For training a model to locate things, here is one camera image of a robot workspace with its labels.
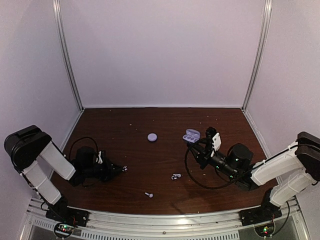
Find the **grey-purple earbud charging case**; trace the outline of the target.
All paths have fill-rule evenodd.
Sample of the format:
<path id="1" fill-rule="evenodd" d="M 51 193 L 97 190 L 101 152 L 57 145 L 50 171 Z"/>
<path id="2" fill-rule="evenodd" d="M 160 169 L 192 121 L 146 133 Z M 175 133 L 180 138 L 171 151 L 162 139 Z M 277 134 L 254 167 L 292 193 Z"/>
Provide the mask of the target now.
<path id="1" fill-rule="evenodd" d="M 199 131 L 195 129 L 188 128 L 185 131 L 185 135 L 183 135 L 182 139 L 186 143 L 195 143 L 201 138 L 201 134 Z"/>

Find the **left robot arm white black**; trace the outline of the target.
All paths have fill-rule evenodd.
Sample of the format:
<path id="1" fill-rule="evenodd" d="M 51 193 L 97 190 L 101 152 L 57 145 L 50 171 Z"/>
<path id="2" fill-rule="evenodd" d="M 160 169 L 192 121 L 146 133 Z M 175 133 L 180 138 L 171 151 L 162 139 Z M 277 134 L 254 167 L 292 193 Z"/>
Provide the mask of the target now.
<path id="1" fill-rule="evenodd" d="M 128 170 L 127 166 L 113 163 L 98 147 L 82 146 L 77 149 L 75 158 L 70 159 L 57 147 L 52 137 L 36 125 L 8 135 L 4 140 L 4 149 L 14 169 L 61 222 L 69 221 L 72 211 L 67 199 L 43 172 L 39 159 L 73 187 L 83 185 L 86 179 L 108 182 Z"/>

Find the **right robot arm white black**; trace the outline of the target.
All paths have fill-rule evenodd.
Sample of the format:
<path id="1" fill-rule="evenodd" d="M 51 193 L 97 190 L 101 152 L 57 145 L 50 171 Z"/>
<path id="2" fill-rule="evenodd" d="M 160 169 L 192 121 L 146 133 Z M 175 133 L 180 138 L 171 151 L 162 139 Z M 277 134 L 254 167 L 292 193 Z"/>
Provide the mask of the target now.
<path id="1" fill-rule="evenodd" d="M 320 139 L 302 131 L 296 141 L 276 155 L 252 163 L 253 152 L 242 143 L 236 143 L 227 154 L 220 152 L 220 133 L 213 127 L 206 130 L 205 137 L 198 132 L 186 133 L 186 154 L 191 153 L 201 169 L 207 166 L 228 177 L 223 188 L 235 184 L 245 191 L 252 191 L 285 173 L 292 174 L 279 185 L 265 192 L 262 203 L 253 216 L 266 221 L 291 197 L 320 181 Z"/>

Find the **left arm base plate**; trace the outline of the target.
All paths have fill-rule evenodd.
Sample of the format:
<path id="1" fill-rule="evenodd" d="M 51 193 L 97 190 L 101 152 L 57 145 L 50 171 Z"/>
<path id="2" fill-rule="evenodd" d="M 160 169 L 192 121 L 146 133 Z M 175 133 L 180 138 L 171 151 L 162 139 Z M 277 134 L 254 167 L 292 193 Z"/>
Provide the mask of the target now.
<path id="1" fill-rule="evenodd" d="M 46 212 L 45 217 L 73 226 L 86 227 L 89 219 L 89 212 L 70 207 L 65 209 L 49 209 Z"/>

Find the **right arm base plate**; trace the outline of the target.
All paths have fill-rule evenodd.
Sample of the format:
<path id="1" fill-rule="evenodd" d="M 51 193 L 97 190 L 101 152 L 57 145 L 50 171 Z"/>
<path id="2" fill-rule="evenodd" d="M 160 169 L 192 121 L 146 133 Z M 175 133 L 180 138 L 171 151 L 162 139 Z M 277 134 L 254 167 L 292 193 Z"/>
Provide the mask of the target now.
<path id="1" fill-rule="evenodd" d="M 279 208 L 270 209 L 263 207 L 256 207 L 241 210 L 239 217 L 242 226 L 256 225 L 263 222 L 272 221 L 274 218 L 280 218 L 282 212 Z"/>

